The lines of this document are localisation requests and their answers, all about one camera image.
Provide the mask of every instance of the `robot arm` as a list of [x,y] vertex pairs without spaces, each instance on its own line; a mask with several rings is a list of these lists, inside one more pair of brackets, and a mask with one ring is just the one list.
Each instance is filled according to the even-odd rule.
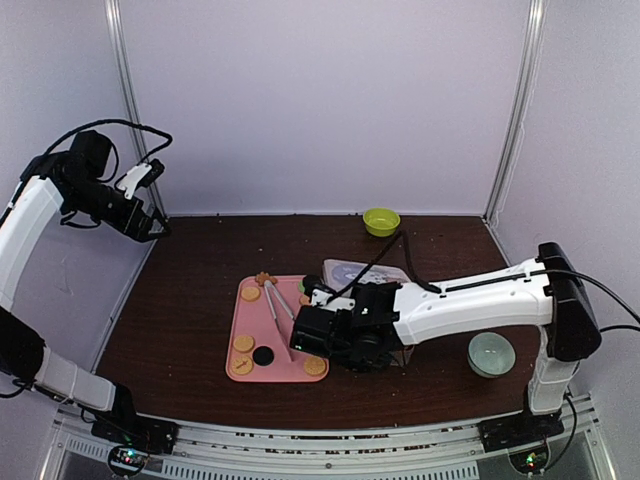
[[[138,417],[131,393],[122,386],[93,375],[47,347],[32,328],[16,318],[15,292],[31,253],[49,221],[81,211],[96,225],[104,221],[137,241],[168,235],[170,230],[157,211],[143,211],[133,193],[148,187],[164,171],[158,160],[133,167],[116,188],[98,180],[104,174],[111,141],[95,131],[78,133],[69,151],[36,157],[22,174],[16,192],[0,218],[0,371],[17,377],[23,385],[71,401],[96,414],[94,434],[120,441],[128,432],[143,438],[144,450],[167,451],[174,424],[148,422]],[[61,222],[73,225],[69,217]],[[159,443],[149,440],[150,429],[162,433]]]
[[432,284],[358,284],[335,298],[317,277],[306,277],[312,305],[296,318],[291,347],[368,371],[391,363],[394,351],[461,332],[505,325],[535,325],[540,350],[525,392],[524,409],[511,420],[483,422],[487,451],[562,432],[559,411],[580,360],[597,350],[600,332],[582,282],[560,247],[504,270]]

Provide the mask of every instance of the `wire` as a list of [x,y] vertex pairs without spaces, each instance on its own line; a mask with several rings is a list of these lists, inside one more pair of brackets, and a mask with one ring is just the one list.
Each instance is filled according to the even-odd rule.
[[393,238],[391,238],[391,240],[389,240],[389,242],[387,242],[387,244],[384,246],[384,248],[382,250],[380,250],[380,253],[378,253],[378,255],[376,255],[376,257],[371,260],[369,263],[367,263],[367,265],[360,270],[360,273],[358,273],[358,275],[356,275],[356,277],[351,280],[345,287],[343,287],[341,290],[339,290],[338,292],[334,293],[329,300],[327,300],[327,304],[331,303],[333,300],[335,300],[338,297],[341,297],[342,295],[344,295],[346,292],[348,292],[351,288],[353,288],[355,285],[357,285],[357,283],[362,279],[362,277],[364,277],[367,272],[369,270],[371,270],[374,266],[376,266],[380,260],[382,260],[384,258],[384,256],[389,253],[389,250],[391,250],[391,248],[396,244],[396,242],[402,239],[402,245],[404,246],[404,258],[405,258],[405,262],[407,264],[407,270],[409,270],[409,277],[411,278],[411,280],[413,282],[415,282],[416,284],[418,284],[420,287],[422,287],[424,290],[431,292],[431,293],[442,293],[442,290],[440,290],[440,288],[438,288],[435,285],[432,285],[428,282],[425,282],[423,280],[421,280],[420,278],[418,278],[418,275],[416,274],[416,271],[413,267],[413,260],[411,258],[411,250],[409,249],[409,239],[407,237],[407,232],[405,232],[404,230],[399,231],[398,233],[396,233]]
[[567,400],[567,403],[569,403],[569,407],[571,407],[571,411],[573,412],[573,427],[571,427],[571,434],[569,435],[569,440],[567,440],[567,443],[565,444],[562,451],[551,463],[549,463],[547,466],[544,467],[545,472],[548,472],[558,464],[558,462],[562,459],[564,454],[567,453],[567,450],[569,450],[569,447],[571,446],[571,442],[573,441],[573,438],[576,436],[576,430],[578,428],[578,412],[576,412],[576,407],[573,405],[573,402],[571,401],[571,397],[569,397],[569,395],[565,395],[565,399]]
[[610,325],[600,329],[600,333],[610,332],[611,330],[633,330],[634,332],[640,332],[640,327],[635,325]]
[[556,273],[556,274],[562,274],[562,275],[571,275],[571,276],[579,278],[581,280],[585,280],[586,282],[589,282],[592,285],[595,285],[600,290],[602,290],[604,293],[606,293],[611,298],[613,298],[616,302],[618,302],[618,304],[620,304],[620,306],[622,308],[624,308],[627,311],[627,313],[629,315],[631,315],[636,322],[640,323],[640,315],[638,315],[638,313],[633,308],[631,308],[629,306],[629,304],[627,304],[627,302],[622,300],[622,298],[620,298],[620,296],[617,295],[613,290],[611,290],[604,283],[596,280],[595,278],[590,277],[589,275],[585,275],[584,273],[574,272],[572,270],[555,269],[555,268],[552,268],[552,269],[549,269],[549,270],[538,270],[536,272],[531,272],[531,275],[542,275],[543,273],[544,274],[546,274],[546,273]]
[[[130,122],[129,120],[124,120],[124,119],[121,119],[121,118],[105,118],[104,120],[96,120],[95,122],[85,123],[84,125],[81,125],[79,127],[74,128],[73,130],[68,131],[63,136],[61,136],[58,140],[53,142],[49,146],[49,148],[47,148],[45,150],[45,152],[40,157],[40,161],[45,160],[51,153],[53,153],[53,151],[62,142],[64,142],[68,138],[72,137],[76,133],[80,133],[83,130],[87,130],[89,128],[98,127],[100,125],[112,125],[112,124],[124,125],[126,127],[133,128],[134,130],[141,130],[143,132],[153,133],[154,135],[157,135],[157,136],[162,137],[162,138],[165,139],[165,141],[163,143],[161,143],[156,148],[154,148],[153,150],[149,151],[144,157],[142,157],[140,159],[140,162],[144,162],[151,155],[153,155],[155,153],[158,153],[160,150],[164,150],[169,145],[171,145],[171,143],[173,142],[173,137],[169,133],[163,132],[162,130],[158,130],[158,129],[150,127],[148,125],[142,125],[142,124],[139,124],[139,123],[133,123],[133,122]],[[117,171],[117,167],[119,167],[119,162],[120,162],[120,158],[118,157],[117,150],[116,150],[116,161],[118,162],[116,164],[116,171]],[[27,171],[30,170],[30,167],[32,167],[32,165],[33,165],[33,162],[31,164],[29,164],[29,167],[27,167],[27,170],[25,170],[22,173],[22,175],[25,175],[27,173]],[[9,216],[9,214],[13,211],[15,203],[18,201],[18,198],[20,198],[20,195],[22,195],[22,192],[24,192],[24,189],[26,188],[27,183],[28,183],[28,180],[25,180],[25,181],[21,181],[18,184],[18,188],[16,188],[13,196],[11,197],[11,200],[9,202],[8,207],[4,210],[4,212],[0,216],[0,226],[2,226],[4,224],[4,222],[6,221],[7,217]]]
[[24,392],[25,390],[31,388],[33,386],[33,382],[25,382],[23,380],[14,380],[13,382],[11,382],[13,385],[15,385],[16,387],[18,387],[18,390],[16,390],[15,392],[12,393],[0,393],[0,399],[2,400],[8,400],[10,398],[15,398],[18,395],[20,395],[22,392]]
[[62,217],[60,219],[60,225],[64,226],[64,227],[72,227],[72,228],[77,228],[79,230],[93,230],[94,228],[98,228],[100,225],[102,225],[102,221],[98,220],[97,222],[93,219],[91,219],[94,223],[93,225],[86,225],[86,224],[82,224],[82,223],[75,223],[72,222],[71,220],[78,214],[77,210],[74,210],[73,212],[71,212],[69,215],[67,215],[66,217]]
[[106,180],[98,180],[98,183],[110,183],[111,180],[116,178],[116,173],[118,173],[118,169],[120,168],[120,155],[118,154],[118,148],[116,147],[116,144],[111,141],[111,139],[109,139],[109,143],[113,147],[113,153],[116,156],[116,165],[113,168],[113,173],[111,174],[111,176]]
[[49,156],[62,142],[74,136],[76,133],[80,133],[83,130],[87,130],[89,128],[99,127],[100,125],[112,125],[112,124],[124,125],[126,127],[133,128],[135,130],[153,133],[154,135],[157,135],[165,139],[163,143],[158,145],[156,148],[150,150],[144,157],[142,157],[140,159],[140,162],[144,162],[151,155],[158,153],[160,150],[164,150],[173,142],[173,137],[169,133],[163,132],[162,130],[158,130],[148,125],[133,123],[133,122],[130,122],[129,120],[124,120],[122,118],[105,118],[104,120],[96,120],[95,122],[85,123],[84,125],[81,125],[79,127],[74,128],[73,130],[68,131],[67,133],[62,135],[58,140],[53,142],[51,146],[45,150],[42,156],[45,158]]
[[[556,275],[567,275],[570,277],[574,277],[574,278],[579,278],[581,280],[584,280],[588,283],[591,283],[592,285],[598,287],[600,290],[602,290],[604,293],[606,293],[607,295],[609,295],[613,300],[615,300],[622,308],[624,308],[627,313],[629,315],[631,315],[633,317],[633,319],[638,322],[640,324],[640,315],[633,309],[631,308],[631,306],[625,302],[618,294],[616,294],[613,290],[611,290],[609,287],[607,287],[604,283],[600,282],[599,280],[596,280],[593,277],[590,277],[589,275],[586,275],[584,273],[580,273],[580,272],[575,272],[573,270],[563,270],[563,269],[559,269],[559,268],[550,268],[550,269],[545,269],[545,270],[536,270],[533,272],[530,272],[529,275],[530,276],[537,276],[537,275],[548,275],[548,274],[556,274]],[[509,280],[519,280],[521,278],[526,278],[527,274],[526,273],[516,273],[514,275],[505,275],[504,277],[498,277],[498,278],[491,278],[488,280],[482,280],[479,282],[473,282],[473,283],[467,283],[464,285],[457,285],[455,287],[451,287],[447,289],[447,292],[458,292],[460,290],[466,290],[469,288],[475,288],[475,287],[482,287],[485,285],[492,285],[494,283],[500,283],[500,282],[506,282]],[[626,326],[615,326],[616,328],[611,328],[611,327],[604,327],[602,330],[600,330],[601,332],[607,332],[609,330],[617,330],[619,329],[618,327],[625,327]]]

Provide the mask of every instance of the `white wall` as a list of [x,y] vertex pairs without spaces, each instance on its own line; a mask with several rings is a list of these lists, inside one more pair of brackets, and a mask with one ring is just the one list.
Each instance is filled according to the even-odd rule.
[[168,211],[482,213],[528,4],[123,2]]
[[[554,1],[524,143],[498,233],[512,261],[555,240],[575,267],[640,309],[640,3]],[[601,326],[633,321],[590,290]],[[638,478],[640,335],[604,334],[593,392],[624,479]]]
[[[3,2],[0,204],[32,157],[81,123],[123,117],[122,105],[102,0]],[[131,166],[129,133],[102,131]],[[91,368],[109,315],[146,248],[106,226],[78,232],[52,222],[18,286],[16,315],[54,350]],[[14,389],[0,375],[0,391]],[[34,478],[54,413],[55,405],[39,394],[0,400],[0,478]]]

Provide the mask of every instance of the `wooden surface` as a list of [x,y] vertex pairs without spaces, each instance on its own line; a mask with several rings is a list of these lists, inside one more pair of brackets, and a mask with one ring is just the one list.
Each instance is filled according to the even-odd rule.
[[[385,240],[348,217],[212,217],[172,221],[127,302],[98,373],[131,388],[139,411],[224,425],[343,429],[417,425],[522,407],[539,335],[496,331],[517,352],[505,377],[485,380],[467,364],[474,334],[425,342],[402,370],[354,374],[333,366],[315,384],[235,383],[224,370],[238,283],[261,270],[320,274],[326,258],[368,261]],[[477,218],[405,217],[425,280],[482,273],[504,262]],[[403,267],[400,247],[384,264]]]

